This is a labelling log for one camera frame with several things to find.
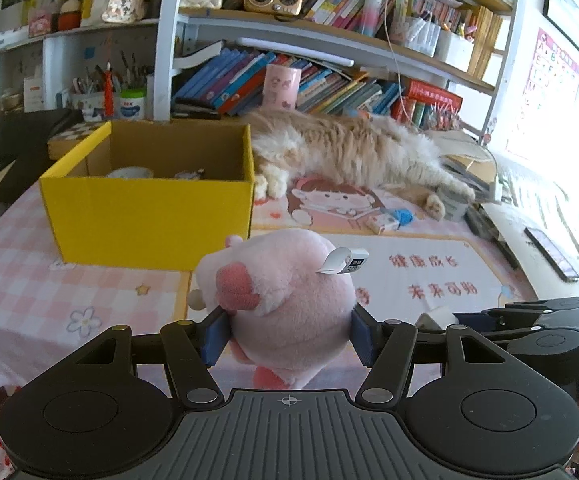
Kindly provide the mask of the yellow cardboard box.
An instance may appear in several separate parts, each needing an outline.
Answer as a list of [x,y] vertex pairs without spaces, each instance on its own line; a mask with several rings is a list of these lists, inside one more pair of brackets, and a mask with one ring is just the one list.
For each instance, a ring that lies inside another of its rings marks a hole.
[[[131,166],[153,177],[107,178]],[[247,125],[183,119],[105,122],[39,185],[65,261],[191,271],[228,236],[250,235],[254,177]]]

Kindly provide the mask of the black smartphone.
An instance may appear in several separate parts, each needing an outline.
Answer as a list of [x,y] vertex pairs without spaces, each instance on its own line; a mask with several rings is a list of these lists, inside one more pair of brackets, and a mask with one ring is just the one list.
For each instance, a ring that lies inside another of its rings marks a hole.
[[550,263],[550,266],[564,282],[576,283],[579,280],[578,272],[547,234],[531,226],[527,226],[525,234],[537,246],[539,252],[547,259],[547,262]]

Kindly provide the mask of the white storage bin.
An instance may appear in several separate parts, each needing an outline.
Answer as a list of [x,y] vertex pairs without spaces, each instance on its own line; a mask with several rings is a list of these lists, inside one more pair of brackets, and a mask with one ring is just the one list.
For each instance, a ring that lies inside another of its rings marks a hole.
[[439,32],[434,58],[462,72],[467,72],[473,49],[474,44],[471,41],[454,32],[442,30]]

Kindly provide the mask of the pink patterned cup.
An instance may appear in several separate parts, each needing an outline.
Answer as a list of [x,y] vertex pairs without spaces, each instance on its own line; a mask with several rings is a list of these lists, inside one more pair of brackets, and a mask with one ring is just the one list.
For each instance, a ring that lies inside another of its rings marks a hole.
[[294,110],[301,79],[301,70],[270,64],[266,68],[262,107],[271,110]]

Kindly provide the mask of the stack of books right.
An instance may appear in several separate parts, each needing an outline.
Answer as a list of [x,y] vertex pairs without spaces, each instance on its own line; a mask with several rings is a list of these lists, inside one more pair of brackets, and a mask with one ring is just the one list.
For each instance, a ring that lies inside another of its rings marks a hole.
[[479,202],[501,202],[498,162],[488,148],[459,130],[437,131],[433,139],[445,165],[475,188]]

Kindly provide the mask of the black piano keyboard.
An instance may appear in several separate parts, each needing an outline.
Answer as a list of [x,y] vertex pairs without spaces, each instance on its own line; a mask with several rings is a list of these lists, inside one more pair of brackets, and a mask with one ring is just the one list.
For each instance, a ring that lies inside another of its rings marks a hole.
[[80,122],[69,108],[0,117],[0,203],[14,203],[49,169],[48,141]]

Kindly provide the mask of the fluffy cream cat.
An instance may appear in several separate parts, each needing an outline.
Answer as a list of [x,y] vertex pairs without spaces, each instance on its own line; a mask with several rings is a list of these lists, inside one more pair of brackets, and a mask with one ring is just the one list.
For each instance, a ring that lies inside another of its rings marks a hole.
[[277,200],[291,182],[311,176],[337,185],[384,188],[442,220],[438,190],[466,203],[474,190],[442,167],[438,146],[388,116],[310,115],[256,108],[241,122],[250,127],[256,200]]

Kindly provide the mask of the pink checkered tablecloth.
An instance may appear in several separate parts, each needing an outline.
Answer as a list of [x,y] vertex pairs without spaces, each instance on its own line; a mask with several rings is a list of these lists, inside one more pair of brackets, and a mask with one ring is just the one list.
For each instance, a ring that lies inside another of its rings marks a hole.
[[[270,200],[253,211],[254,234],[306,228],[335,245],[367,249],[353,274],[375,318],[415,321],[437,307],[478,312],[513,301],[579,296],[579,281],[532,281],[463,222],[413,221],[377,234],[366,216],[324,209],[290,211]],[[58,254],[38,186],[0,218],[0,388],[30,382],[108,327],[152,334],[185,318],[189,273],[67,263]]]

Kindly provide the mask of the blue crumpled wrapper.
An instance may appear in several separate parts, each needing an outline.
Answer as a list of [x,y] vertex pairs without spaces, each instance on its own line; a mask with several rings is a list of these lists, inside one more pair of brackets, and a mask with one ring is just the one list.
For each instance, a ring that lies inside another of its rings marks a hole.
[[408,226],[414,220],[412,212],[407,208],[390,209],[389,212],[399,223],[399,226]]

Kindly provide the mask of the pink plush pig toy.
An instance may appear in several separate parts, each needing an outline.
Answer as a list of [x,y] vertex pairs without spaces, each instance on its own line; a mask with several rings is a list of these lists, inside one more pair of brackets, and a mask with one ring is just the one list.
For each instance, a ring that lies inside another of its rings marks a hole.
[[255,388],[299,390],[347,346],[357,304],[351,276],[367,258],[306,229],[232,235],[201,258],[188,306],[227,312],[232,352],[254,366]]

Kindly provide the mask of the white bookshelf frame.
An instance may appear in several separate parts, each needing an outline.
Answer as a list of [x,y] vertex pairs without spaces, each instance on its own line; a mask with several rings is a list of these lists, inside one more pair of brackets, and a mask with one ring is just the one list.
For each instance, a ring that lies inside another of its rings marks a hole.
[[[144,0],[141,21],[102,20],[107,0],[3,0],[0,115],[73,107],[92,119],[174,118],[172,97],[216,45],[311,58],[396,81],[403,107],[411,79],[460,84],[494,96],[483,78],[506,0],[303,0],[298,16],[248,12],[244,0],[220,9],[180,9],[180,0]],[[439,32],[474,44],[468,71],[434,58]]]

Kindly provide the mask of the small white card box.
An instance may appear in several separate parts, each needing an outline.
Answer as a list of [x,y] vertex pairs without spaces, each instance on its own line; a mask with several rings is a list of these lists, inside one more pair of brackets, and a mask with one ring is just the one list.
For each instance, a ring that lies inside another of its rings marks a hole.
[[367,227],[376,235],[397,232],[400,222],[391,214],[372,214],[365,220]]

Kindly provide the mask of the red box on shelf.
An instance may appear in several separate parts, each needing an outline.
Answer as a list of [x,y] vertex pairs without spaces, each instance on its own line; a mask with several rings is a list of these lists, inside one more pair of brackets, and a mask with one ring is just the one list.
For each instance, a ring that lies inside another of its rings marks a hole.
[[448,107],[452,113],[459,113],[463,103],[463,99],[457,94],[419,79],[409,81],[407,96],[425,105]]

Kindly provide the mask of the row of leaning books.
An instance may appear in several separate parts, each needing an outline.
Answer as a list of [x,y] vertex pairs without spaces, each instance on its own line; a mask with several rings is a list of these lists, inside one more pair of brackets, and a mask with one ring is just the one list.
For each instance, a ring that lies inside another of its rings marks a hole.
[[225,48],[196,67],[175,91],[171,115],[179,118],[235,118],[268,107],[335,116],[393,116],[403,90],[396,81],[349,72],[295,55]]

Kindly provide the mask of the checkered chess board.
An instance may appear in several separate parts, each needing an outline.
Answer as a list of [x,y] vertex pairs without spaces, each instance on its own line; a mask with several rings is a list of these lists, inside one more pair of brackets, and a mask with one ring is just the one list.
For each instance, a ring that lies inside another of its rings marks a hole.
[[57,162],[102,125],[103,122],[80,122],[52,136],[47,142],[50,161]]

